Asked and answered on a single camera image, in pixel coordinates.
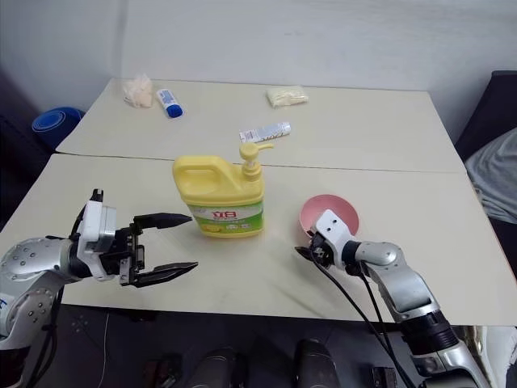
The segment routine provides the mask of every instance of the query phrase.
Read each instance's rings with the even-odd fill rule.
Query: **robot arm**
[[[144,247],[138,244],[143,229],[178,226],[191,218],[158,213],[134,217],[127,228],[116,230],[116,211],[103,205],[95,190],[68,238],[30,238],[12,247],[0,263],[0,387],[20,384],[24,359],[34,338],[48,321],[61,287],[86,277],[121,285],[145,287],[174,279],[197,263],[176,263],[141,272]]]
[[[490,388],[463,341],[451,329],[423,278],[406,263],[400,247],[390,242],[357,242],[347,225],[326,210],[312,228],[312,253],[325,267],[369,276],[379,287],[395,323],[400,326],[426,386]]]

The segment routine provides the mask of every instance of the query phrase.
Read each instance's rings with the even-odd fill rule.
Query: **white table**
[[[241,162],[239,132],[288,121],[292,133],[260,154],[262,164],[464,172],[425,91],[306,87],[308,103],[274,109],[266,85],[154,81],[185,111],[169,119],[157,100],[149,109],[125,103],[122,82],[108,83],[59,152],[167,160],[216,154]]]
[[[93,188],[104,189],[105,204],[117,208],[117,227],[144,213],[188,214],[175,188],[171,164],[53,155],[0,233],[0,251],[25,238],[68,235]],[[357,320],[338,290],[293,250],[306,243],[297,222],[302,204],[313,195],[331,193],[355,206],[361,222],[359,239],[402,247],[451,323],[517,323],[517,285],[464,175],[289,167],[264,167],[263,172],[264,233],[244,239],[207,238],[194,222],[147,230],[141,238],[147,268],[194,260],[199,267],[169,283],[143,289],[122,288],[116,280],[84,280],[66,286],[64,302]],[[334,274],[374,318],[361,281],[344,272]]]

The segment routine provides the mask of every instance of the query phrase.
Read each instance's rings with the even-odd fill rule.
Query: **yellow dish soap bottle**
[[[182,156],[174,161],[174,181],[201,232],[236,238],[262,231],[264,179],[255,159],[265,148],[273,145],[242,144],[241,166],[218,156]]]

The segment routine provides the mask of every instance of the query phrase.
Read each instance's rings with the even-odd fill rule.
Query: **blue bowl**
[[[32,131],[52,150],[72,133],[84,112],[69,107],[47,111],[32,121]]]

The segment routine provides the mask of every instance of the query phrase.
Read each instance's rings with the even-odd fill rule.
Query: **green label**
[[[194,206],[189,205],[201,230],[205,232],[236,234],[261,230],[263,203],[244,206]]]

